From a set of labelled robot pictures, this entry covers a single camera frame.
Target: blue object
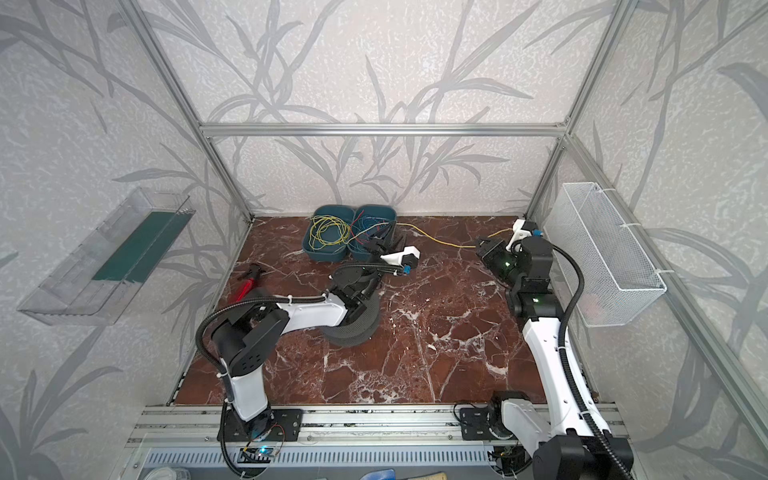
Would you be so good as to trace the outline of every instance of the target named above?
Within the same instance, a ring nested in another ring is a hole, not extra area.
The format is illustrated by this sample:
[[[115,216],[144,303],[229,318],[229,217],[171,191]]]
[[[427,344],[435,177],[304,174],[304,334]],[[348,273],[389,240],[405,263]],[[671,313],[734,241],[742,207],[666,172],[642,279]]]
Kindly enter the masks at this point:
[[[377,223],[395,223],[397,221],[397,213],[394,208],[387,205],[368,204],[358,208],[353,214],[353,219],[355,223],[352,224],[352,235],[355,236]],[[390,227],[389,225],[374,227],[357,237],[355,240],[349,242],[347,248],[349,248],[349,252],[352,253],[352,257],[361,262],[370,261],[371,253],[366,249],[366,244],[368,243],[371,233],[389,233],[392,231],[392,228],[393,227]]]
[[[395,480],[395,471],[390,469],[366,473],[360,480]]]
[[[338,217],[342,221],[349,224],[352,223],[352,220],[355,219],[355,210],[352,207],[348,207],[346,205],[323,205],[322,207],[315,210],[313,217],[316,215],[333,215],[334,217]],[[316,262],[340,262],[344,260],[344,257],[346,257],[346,247],[343,243],[340,245],[328,245],[318,249],[313,249],[310,247],[311,228],[312,224],[310,222],[310,227],[306,229],[306,233],[304,234],[304,241],[301,245],[304,249],[304,252],[310,259],[315,260]],[[329,228],[320,234],[320,238],[326,242],[335,242],[340,238],[340,232],[336,228]]]

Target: teal container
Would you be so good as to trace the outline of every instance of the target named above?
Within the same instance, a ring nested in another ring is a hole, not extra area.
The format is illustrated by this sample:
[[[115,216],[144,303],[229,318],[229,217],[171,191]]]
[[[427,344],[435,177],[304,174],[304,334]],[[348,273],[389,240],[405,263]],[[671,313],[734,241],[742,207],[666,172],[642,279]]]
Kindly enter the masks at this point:
[[[355,223],[352,225],[352,235],[355,236],[358,233],[365,230],[367,227],[375,225],[377,221],[381,222],[397,222],[397,213],[395,209],[388,205],[363,205],[353,213],[353,219]],[[371,260],[371,253],[366,249],[366,243],[371,233],[386,233],[387,236],[391,236],[394,232],[394,227],[388,227],[382,225],[368,230],[361,237],[358,237],[362,241],[362,244],[357,240],[352,240],[347,245],[349,252],[355,260],[361,262],[367,262]]]
[[[338,217],[347,225],[349,225],[352,223],[352,220],[355,219],[355,209],[352,207],[347,207],[346,205],[323,205],[322,207],[315,210],[313,217],[317,215],[332,215],[334,217]],[[329,245],[326,247],[313,249],[310,246],[311,228],[312,224],[310,223],[310,228],[306,229],[306,233],[304,234],[304,241],[302,242],[302,248],[304,249],[304,252],[306,252],[306,254],[309,256],[309,258],[315,260],[316,262],[340,262],[344,260],[344,257],[346,257],[346,247],[343,244]],[[320,238],[326,242],[335,242],[341,238],[341,232],[336,228],[329,228],[320,234]]]

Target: red and black tool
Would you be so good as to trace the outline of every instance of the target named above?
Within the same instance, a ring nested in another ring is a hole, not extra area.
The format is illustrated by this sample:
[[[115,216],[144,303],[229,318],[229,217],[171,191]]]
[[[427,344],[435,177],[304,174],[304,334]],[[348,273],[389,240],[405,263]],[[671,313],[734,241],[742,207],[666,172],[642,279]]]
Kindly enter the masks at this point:
[[[250,268],[248,268],[245,273],[237,277],[238,280],[245,281],[243,282],[243,288],[240,289],[240,292],[231,300],[231,302],[240,302],[248,294],[248,292],[253,290],[253,288],[256,286],[256,281],[265,272],[266,270],[262,268],[262,266],[258,263],[250,264]]]

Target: wallpaper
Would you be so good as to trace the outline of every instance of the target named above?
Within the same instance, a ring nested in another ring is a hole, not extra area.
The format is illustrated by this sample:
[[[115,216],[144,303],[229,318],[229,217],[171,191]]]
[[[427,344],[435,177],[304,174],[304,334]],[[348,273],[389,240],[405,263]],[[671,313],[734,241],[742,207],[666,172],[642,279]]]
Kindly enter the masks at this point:
[[[104,478],[187,364],[247,230],[113,2],[0,5],[0,478]],[[197,211],[122,317],[16,311],[137,186]]]
[[[400,214],[522,214],[549,137],[229,137],[217,148],[254,212],[388,204]]]
[[[644,2],[653,8],[653,2]],[[611,0],[140,0],[208,122],[560,122]]]
[[[766,392],[768,2],[662,3],[633,13],[576,133]],[[568,156],[558,174],[584,179]],[[768,478],[665,300],[627,326],[572,332],[648,478]]]

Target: transparent plastic bin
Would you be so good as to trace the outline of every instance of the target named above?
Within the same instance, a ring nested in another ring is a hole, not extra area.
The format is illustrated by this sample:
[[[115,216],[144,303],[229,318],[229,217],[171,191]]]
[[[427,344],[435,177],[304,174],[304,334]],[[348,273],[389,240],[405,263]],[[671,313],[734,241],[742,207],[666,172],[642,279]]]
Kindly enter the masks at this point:
[[[18,310],[49,325],[114,324],[194,212],[189,195],[137,188]]]
[[[667,291],[632,226],[595,183],[563,184],[543,230],[584,274],[576,307],[586,326],[626,325]],[[559,254],[554,257],[572,295],[576,271]]]

